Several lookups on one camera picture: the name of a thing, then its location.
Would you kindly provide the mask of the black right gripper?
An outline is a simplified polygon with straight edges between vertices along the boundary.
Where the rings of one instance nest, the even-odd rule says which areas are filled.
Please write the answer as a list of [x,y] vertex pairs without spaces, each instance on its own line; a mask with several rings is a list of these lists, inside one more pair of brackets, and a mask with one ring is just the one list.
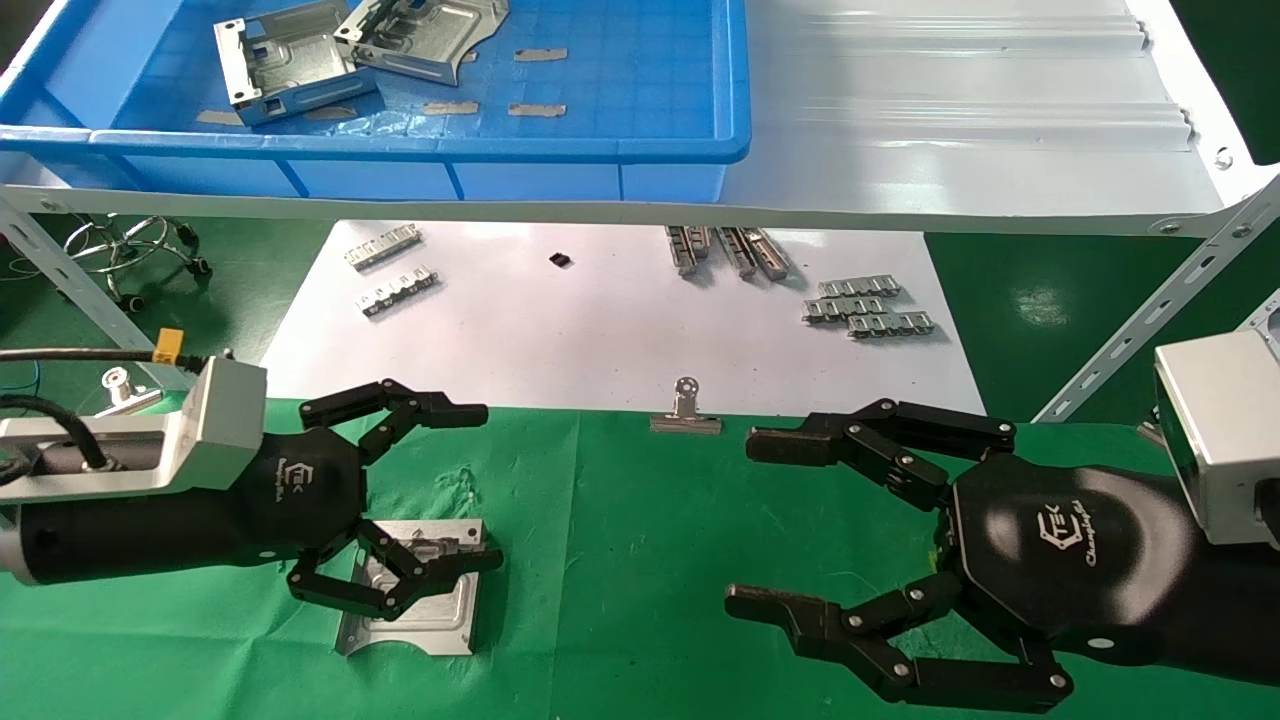
[[[754,427],[745,451],[754,462],[844,464],[934,511],[950,483],[927,454],[983,461],[1012,452],[1015,436],[1001,419],[879,398],[855,413],[812,413],[795,429]],[[777,626],[796,656],[846,667],[888,703],[1047,714],[1074,680],[1046,646],[1121,666],[1169,656],[1167,607],[1201,539],[1174,478],[1000,455],[955,480],[948,520],[980,607],[1024,638],[1011,662],[914,659],[892,644],[956,611],[965,585],[950,571],[849,609],[732,584],[724,610]]]

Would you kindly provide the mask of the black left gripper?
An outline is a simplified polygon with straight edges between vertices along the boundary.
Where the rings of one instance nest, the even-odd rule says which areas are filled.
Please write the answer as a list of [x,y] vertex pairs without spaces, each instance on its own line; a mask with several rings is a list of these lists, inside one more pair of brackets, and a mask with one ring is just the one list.
[[[379,413],[387,415],[356,446],[328,429]],[[429,541],[435,555],[420,559],[375,521],[361,520],[367,509],[361,462],[376,462],[416,428],[483,427],[486,405],[454,404],[443,392],[384,379],[303,401],[300,420],[307,430],[266,433],[255,455],[255,562],[298,559],[287,578],[294,598],[394,621],[422,598],[449,594],[460,578],[504,562],[498,548],[453,539]],[[380,589],[317,571],[352,539],[394,577],[392,585]]]

